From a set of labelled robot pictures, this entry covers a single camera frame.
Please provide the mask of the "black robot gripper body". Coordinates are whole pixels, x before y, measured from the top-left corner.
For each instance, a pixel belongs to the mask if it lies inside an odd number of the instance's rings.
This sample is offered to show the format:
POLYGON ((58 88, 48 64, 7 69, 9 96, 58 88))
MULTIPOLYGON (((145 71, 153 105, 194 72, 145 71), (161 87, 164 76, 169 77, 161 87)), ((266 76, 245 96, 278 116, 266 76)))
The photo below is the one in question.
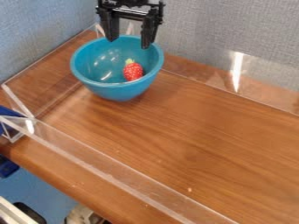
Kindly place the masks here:
POLYGON ((142 21, 150 18, 160 24, 164 21, 164 0, 97 0, 96 12, 101 20, 142 21))

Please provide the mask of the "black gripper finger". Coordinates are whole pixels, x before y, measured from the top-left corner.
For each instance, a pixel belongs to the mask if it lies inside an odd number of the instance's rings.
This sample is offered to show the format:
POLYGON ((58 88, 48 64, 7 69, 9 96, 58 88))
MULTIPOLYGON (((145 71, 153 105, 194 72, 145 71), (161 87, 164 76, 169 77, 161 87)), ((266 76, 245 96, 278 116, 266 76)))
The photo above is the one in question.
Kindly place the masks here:
POLYGON ((118 16, 113 11, 101 11, 98 16, 106 40, 112 42, 118 38, 118 16))
POLYGON ((144 17, 141 25, 141 48, 146 49, 154 42, 157 27, 160 24, 158 17, 144 17))

